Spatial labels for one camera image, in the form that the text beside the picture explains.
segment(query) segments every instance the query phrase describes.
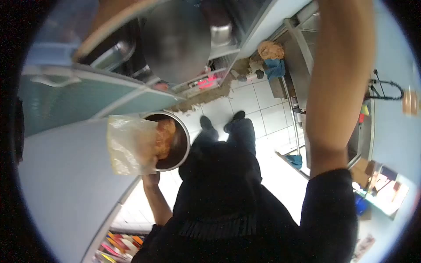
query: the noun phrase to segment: blue towel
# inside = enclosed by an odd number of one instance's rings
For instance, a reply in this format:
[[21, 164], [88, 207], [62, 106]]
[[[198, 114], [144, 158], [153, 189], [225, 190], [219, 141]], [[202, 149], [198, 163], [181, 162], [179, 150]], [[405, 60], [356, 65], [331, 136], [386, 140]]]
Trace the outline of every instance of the blue towel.
[[264, 62], [269, 67], [269, 69], [264, 71], [269, 81], [275, 77], [285, 76], [285, 62], [283, 59], [265, 59]]
[[284, 157], [298, 170], [303, 166], [303, 157], [301, 155], [284, 155]]

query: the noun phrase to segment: white tile floor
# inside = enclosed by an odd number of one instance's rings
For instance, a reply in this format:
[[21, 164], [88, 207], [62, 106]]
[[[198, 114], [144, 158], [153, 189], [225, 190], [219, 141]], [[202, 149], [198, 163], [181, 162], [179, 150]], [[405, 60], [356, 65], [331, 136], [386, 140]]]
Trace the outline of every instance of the white tile floor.
[[[219, 133], [219, 140], [226, 141], [224, 125], [239, 110], [253, 121], [256, 135], [256, 158], [261, 167], [265, 185], [290, 211], [299, 223], [301, 205], [307, 180], [284, 163], [274, 151], [286, 154], [296, 148], [291, 109], [287, 100], [273, 98], [266, 78], [248, 82], [231, 83], [227, 98], [219, 98], [196, 106], [194, 111], [174, 112], [186, 125], [191, 142], [200, 132], [200, 116], [206, 115]], [[304, 143], [303, 130], [299, 129], [300, 144]], [[174, 206], [181, 179], [178, 169], [161, 173], [160, 189], [170, 207]], [[112, 224], [116, 229], [150, 231], [154, 218], [143, 191], [142, 182], [135, 188]]]

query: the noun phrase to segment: stainless steel pot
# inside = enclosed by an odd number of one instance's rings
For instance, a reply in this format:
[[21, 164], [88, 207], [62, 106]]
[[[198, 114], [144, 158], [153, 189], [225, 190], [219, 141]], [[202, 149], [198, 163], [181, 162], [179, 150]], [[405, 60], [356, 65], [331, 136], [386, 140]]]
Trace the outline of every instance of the stainless steel pot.
[[158, 161], [156, 171], [171, 171], [183, 164], [190, 152], [190, 135], [184, 123], [169, 112], [149, 112], [142, 118], [154, 122], [167, 119], [176, 121], [176, 134], [171, 144], [170, 154], [167, 158]]
[[232, 37], [232, 22], [223, 5], [216, 1], [203, 1], [200, 8], [210, 26], [212, 46], [229, 44]]

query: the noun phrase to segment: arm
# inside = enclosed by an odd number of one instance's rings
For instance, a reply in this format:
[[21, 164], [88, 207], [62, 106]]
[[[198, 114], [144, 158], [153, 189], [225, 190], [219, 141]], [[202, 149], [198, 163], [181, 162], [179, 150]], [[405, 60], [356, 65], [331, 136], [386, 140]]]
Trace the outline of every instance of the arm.
[[159, 226], [164, 226], [173, 216], [173, 212], [159, 189], [159, 180], [159, 173], [154, 175], [144, 175], [143, 189], [145, 190], [146, 198], [148, 199], [148, 203], [151, 207], [152, 213], [154, 214], [155, 223]]
[[307, 102], [311, 180], [300, 231], [307, 262], [349, 262], [357, 238], [348, 140], [374, 61], [371, 0], [319, 0], [320, 32]]
[[319, 0], [320, 32], [307, 102], [311, 178], [348, 163], [375, 55], [371, 0]]

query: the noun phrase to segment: black shirt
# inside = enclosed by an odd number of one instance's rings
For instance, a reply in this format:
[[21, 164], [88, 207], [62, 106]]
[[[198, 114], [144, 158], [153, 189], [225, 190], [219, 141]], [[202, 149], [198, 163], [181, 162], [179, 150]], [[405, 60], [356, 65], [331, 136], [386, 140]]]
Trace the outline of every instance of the black shirt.
[[226, 144], [187, 158], [173, 217], [132, 262], [349, 262], [357, 237], [346, 169], [311, 179], [298, 226], [260, 184], [254, 156]]

